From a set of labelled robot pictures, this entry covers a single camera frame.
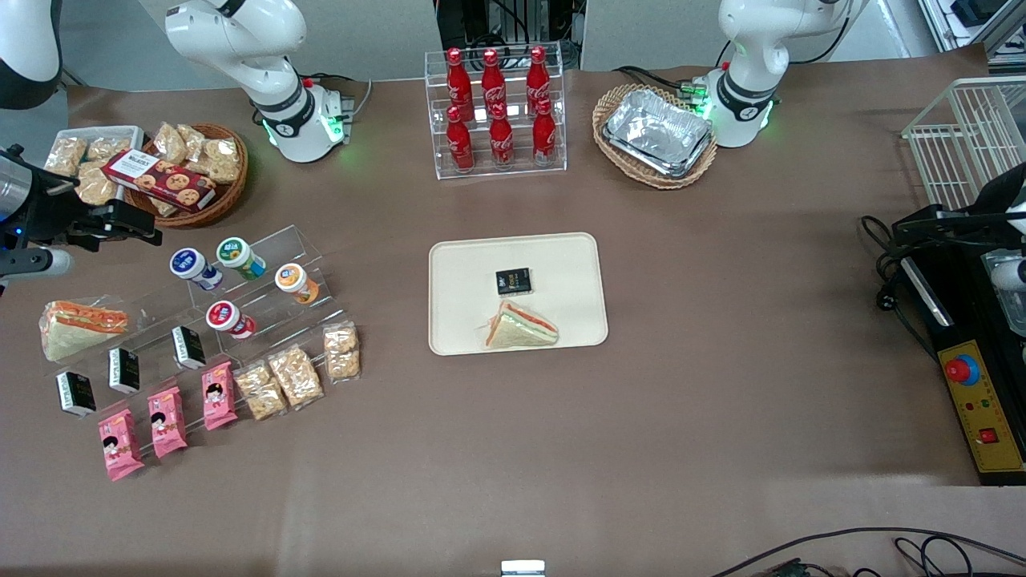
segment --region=white wire rack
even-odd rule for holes
[[[1026,76],[963,78],[902,131],[932,203],[955,209],[1026,158]]]

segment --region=coca-cola bottle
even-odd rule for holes
[[[549,100],[549,70],[545,68],[545,47],[530,49],[530,70],[527,71],[527,115],[537,114],[538,103]]]
[[[506,105],[492,110],[495,118],[488,128],[491,138],[491,159],[497,170],[509,170],[513,166],[513,127],[506,118]]]
[[[470,91],[470,76],[467,69],[463,67],[463,55],[460,48],[451,47],[445,53],[445,61],[448,62],[448,85],[449,99],[452,106],[460,110],[460,119],[470,122],[474,119],[474,97]]]
[[[556,161],[556,122],[552,119],[552,101],[539,101],[535,117],[535,164],[551,166]]]
[[[452,163],[456,164],[457,172],[466,175],[474,169],[474,151],[471,150],[470,146],[470,130],[463,123],[460,107],[450,106],[447,113],[449,125],[445,129],[445,136],[448,137]]]
[[[484,108],[488,118],[495,120],[497,112],[502,109],[506,117],[506,79],[499,71],[499,52],[495,48],[484,50],[484,74],[481,76],[481,91],[484,92]]]

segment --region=sandwich wedge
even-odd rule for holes
[[[541,316],[504,300],[491,318],[491,330],[484,345],[491,349],[509,347],[545,347],[559,340],[559,331]]]

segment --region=bottle cap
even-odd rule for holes
[[[298,293],[307,285],[307,271],[295,263],[281,265],[274,275],[274,283],[285,293]]]
[[[252,251],[249,244],[238,236],[231,236],[221,241],[218,246],[218,260],[221,264],[229,268],[236,268],[246,264]]]
[[[174,276],[189,280],[206,267],[206,259],[195,248],[182,248],[171,255],[169,266]]]
[[[218,301],[206,309],[206,323],[214,331],[227,331],[238,324],[241,317],[239,307],[229,301]]]

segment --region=white robotic arm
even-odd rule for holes
[[[168,9],[164,26],[182,55],[242,86],[285,158],[310,162],[343,142],[339,92],[304,85],[284,57],[307,35],[290,0],[191,0]]]
[[[728,148],[755,139],[791,55],[783,41],[838,30],[867,0],[722,0],[719,26],[736,51],[726,70],[706,76],[709,119]]]

